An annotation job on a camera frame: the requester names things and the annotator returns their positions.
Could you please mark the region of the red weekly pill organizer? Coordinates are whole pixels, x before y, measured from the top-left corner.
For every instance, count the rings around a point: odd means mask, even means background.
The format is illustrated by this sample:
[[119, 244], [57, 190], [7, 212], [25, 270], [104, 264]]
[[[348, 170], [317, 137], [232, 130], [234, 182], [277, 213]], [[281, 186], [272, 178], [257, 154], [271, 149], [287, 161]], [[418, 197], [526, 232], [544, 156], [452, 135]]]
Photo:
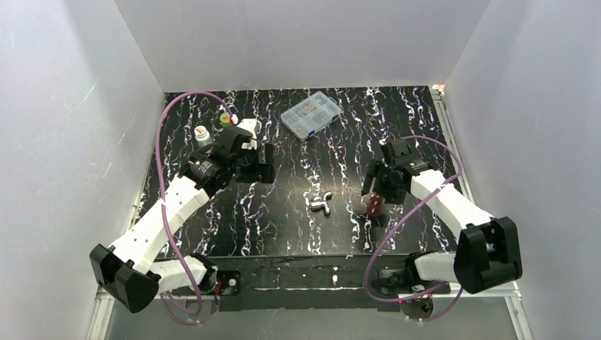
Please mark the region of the red weekly pill organizer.
[[368, 218], [377, 218], [382, 210], [385, 198], [377, 193], [372, 193], [366, 205], [365, 215]]

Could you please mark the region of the white pill bottle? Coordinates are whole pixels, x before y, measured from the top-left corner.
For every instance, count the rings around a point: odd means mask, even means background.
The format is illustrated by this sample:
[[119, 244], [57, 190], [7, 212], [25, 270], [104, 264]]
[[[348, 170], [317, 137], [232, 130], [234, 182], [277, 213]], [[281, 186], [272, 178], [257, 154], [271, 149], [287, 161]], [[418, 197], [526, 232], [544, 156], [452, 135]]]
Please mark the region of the white pill bottle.
[[194, 128], [194, 137], [199, 148], [213, 144], [210, 132], [203, 125], [198, 125]]

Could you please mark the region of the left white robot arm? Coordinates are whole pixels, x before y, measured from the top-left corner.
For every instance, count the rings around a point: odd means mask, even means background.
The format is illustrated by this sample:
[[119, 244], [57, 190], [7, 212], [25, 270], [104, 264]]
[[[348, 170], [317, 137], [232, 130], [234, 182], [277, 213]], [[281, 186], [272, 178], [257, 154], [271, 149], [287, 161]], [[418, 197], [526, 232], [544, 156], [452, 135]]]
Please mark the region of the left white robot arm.
[[169, 238], [198, 209], [238, 183], [273, 183], [274, 146], [257, 139], [260, 123], [246, 118], [224, 128], [212, 144], [203, 145], [181, 165], [160, 198], [135, 225], [110, 246], [96, 245], [89, 255], [98, 285], [125, 308], [137, 313], [156, 295], [185, 286], [211, 293], [218, 267], [205, 256], [157, 260]]

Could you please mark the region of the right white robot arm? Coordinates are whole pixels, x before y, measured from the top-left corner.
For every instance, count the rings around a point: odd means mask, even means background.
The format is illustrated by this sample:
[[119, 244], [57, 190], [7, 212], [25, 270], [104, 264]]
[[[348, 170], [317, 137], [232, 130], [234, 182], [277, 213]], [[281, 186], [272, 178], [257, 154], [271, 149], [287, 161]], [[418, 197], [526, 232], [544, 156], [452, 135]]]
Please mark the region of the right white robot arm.
[[427, 206], [452, 231], [453, 252], [410, 254], [402, 269], [379, 271], [371, 277], [375, 260], [364, 274], [364, 284], [383, 295], [396, 295], [421, 285], [430, 292], [440, 283], [457, 283], [470, 294], [519, 280], [523, 276], [518, 228], [509, 217], [494, 217], [466, 198], [440, 170], [412, 151], [407, 139], [382, 145], [383, 159], [367, 166], [361, 194], [369, 195], [366, 216], [376, 217], [386, 203], [401, 205], [407, 194]]

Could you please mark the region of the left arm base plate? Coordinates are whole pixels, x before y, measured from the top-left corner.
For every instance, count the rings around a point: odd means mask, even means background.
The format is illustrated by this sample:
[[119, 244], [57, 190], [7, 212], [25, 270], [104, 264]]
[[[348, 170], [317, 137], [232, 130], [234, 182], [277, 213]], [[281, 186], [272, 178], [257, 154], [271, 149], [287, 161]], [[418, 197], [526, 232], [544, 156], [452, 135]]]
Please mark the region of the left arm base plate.
[[208, 302], [210, 313], [219, 310], [220, 299], [240, 294], [242, 275], [236, 270], [209, 270], [199, 284], [203, 302]]

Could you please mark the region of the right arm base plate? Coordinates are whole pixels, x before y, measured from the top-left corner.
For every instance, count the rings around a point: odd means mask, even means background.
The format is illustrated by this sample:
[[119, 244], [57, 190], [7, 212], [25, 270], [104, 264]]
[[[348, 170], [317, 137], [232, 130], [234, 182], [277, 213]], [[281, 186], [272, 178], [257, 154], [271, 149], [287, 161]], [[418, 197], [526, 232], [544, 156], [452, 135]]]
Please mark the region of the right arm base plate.
[[371, 286], [384, 298], [399, 295], [417, 295], [414, 299], [399, 301], [400, 311], [408, 318], [423, 322], [434, 316], [433, 296], [451, 292], [448, 283], [437, 280], [421, 280], [410, 276], [405, 270], [383, 269], [371, 280]]

